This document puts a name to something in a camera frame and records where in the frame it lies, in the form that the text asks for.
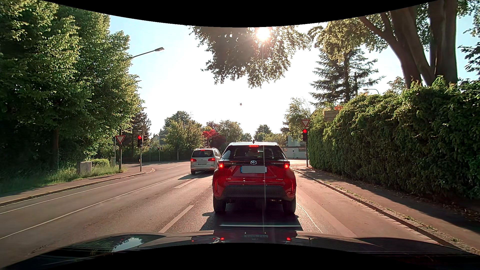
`tire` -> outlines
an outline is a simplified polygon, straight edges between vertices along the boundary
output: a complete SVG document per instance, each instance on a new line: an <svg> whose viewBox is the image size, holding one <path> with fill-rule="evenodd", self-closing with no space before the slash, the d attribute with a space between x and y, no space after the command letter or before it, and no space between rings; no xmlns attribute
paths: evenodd
<svg viewBox="0 0 480 270"><path fill-rule="evenodd" d="M227 208L227 203L224 200L219 200L213 197L213 210L215 213L223 213L225 212L225 208Z"/></svg>
<svg viewBox="0 0 480 270"><path fill-rule="evenodd" d="M295 210L297 209L297 198L293 198L292 201L282 201L283 212L287 215L295 214Z"/></svg>

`red car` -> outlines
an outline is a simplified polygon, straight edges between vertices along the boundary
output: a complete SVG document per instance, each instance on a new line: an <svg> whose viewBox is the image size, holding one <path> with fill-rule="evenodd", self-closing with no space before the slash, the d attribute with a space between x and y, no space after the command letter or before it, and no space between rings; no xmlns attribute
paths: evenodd
<svg viewBox="0 0 480 270"><path fill-rule="evenodd" d="M281 203L285 213L295 213L297 181L277 143L229 144L214 171L212 188L215 212L240 198L266 198Z"/></svg>

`utility box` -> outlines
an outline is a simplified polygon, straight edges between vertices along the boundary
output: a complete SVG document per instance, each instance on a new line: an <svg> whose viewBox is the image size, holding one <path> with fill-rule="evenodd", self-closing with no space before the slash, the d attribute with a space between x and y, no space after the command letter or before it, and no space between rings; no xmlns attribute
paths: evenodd
<svg viewBox="0 0 480 270"><path fill-rule="evenodd" d="M84 161L77 162L77 174L89 173L92 172L92 162Z"/></svg>

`green hedge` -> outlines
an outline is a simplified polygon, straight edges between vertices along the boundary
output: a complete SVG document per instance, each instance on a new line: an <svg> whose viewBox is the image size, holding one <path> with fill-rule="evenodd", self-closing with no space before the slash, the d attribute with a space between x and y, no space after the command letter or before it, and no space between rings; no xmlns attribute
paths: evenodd
<svg viewBox="0 0 480 270"><path fill-rule="evenodd" d="M93 167L109 167L110 161L108 159L92 159L89 160L92 162Z"/></svg>
<svg viewBox="0 0 480 270"><path fill-rule="evenodd" d="M480 81L358 96L312 120L314 168L437 199L480 198Z"/></svg>

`sky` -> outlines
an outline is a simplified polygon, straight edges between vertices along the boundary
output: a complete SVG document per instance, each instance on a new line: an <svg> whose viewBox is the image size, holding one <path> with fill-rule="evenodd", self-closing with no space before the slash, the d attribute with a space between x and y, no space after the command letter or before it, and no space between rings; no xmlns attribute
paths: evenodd
<svg viewBox="0 0 480 270"><path fill-rule="evenodd" d="M299 30L306 33L315 25L318 24L300 25ZM458 19L457 47L478 42L478 38L463 34L471 25L471 17ZM248 87L247 77L215 85L213 74L201 71L212 54L205 51L206 46L198 47L198 41L193 34L189 35L191 31L187 26L111 16L110 31L123 31L130 36L128 52L131 55L159 47L165 49L134 58L130 67L130 73L141 80L139 93L146 107L144 111L152 122L150 133L160 132L164 120L179 110L190 113L195 121L204 125L208 121L231 120L240 123L244 133L253 135L261 124L267 124L278 133L284 126L284 114L292 98L315 101L310 95L314 91L310 83L318 80L313 73L319 67L315 62L319 59L318 49L297 51L285 77L252 89ZM379 72L374 76L385 76L371 88L383 93L389 88L389 81L403 77L400 62L390 48L382 52L364 51L369 60L378 59L374 68ZM458 76L476 78L475 74L465 71L467 60L464 57L465 54L457 49Z"/></svg>

